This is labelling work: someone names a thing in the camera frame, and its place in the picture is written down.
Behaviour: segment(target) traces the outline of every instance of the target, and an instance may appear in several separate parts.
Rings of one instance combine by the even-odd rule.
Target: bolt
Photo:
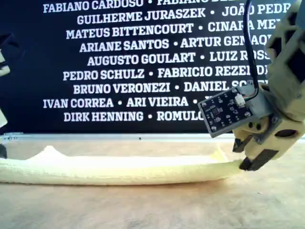
[[[277,121],[278,121],[278,118],[276,118],[276,117],[273,117],[273,118],[272,118],[272,123],[273,123],[273,124],[276,124]]]
[[[257,137],[257,138],[255,139],[255,141],[256,141],[257,143],[261,143],[261,142],[262,142],[262,140],[261,140],[260,137]]]

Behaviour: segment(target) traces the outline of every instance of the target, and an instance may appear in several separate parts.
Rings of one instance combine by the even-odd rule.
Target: circuit board
[[[198,103],[211,137],[227,133],[250,121],[253,113],[245,102],[237,100],[238,96],[241,96],[238,89],[231,88]]]

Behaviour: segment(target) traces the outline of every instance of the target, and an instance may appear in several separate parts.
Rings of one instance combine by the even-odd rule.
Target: foam noodle
[[[159,185],[218,180],[241,161],[210,156],[65,156],[52,146],[27,160],[0,159],[0,182],[58,185]]]

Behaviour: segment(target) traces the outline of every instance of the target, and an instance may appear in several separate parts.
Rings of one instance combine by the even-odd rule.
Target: black wire
[[[254,96],[248,98],[247,100],[255,98],[258,95],[258,91],[259,91],[258,90],[258,73],[257,73],[253,48],[252,48],[252,44],[251,44],[251,36],[250,36],[250,32],[249,32],[250,7],[251,7],[251,0],[247,0],[246,4],[244,6],[243,32],[244,32],[244,44],[245,44],[246,51],[247,51],[250,74],[253,78],[253,85],[254,85],[254,89],[256,89],[256,93]]]

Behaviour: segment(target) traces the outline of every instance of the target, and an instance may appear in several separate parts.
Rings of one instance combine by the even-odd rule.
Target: table
[[[233,143],[24,141],[7,147],[26,159],[51,145],[73,155],[205,155]],[[69,187],[0,184],[1,229],[305,228],[305,143],[256,172],[164,186]]]

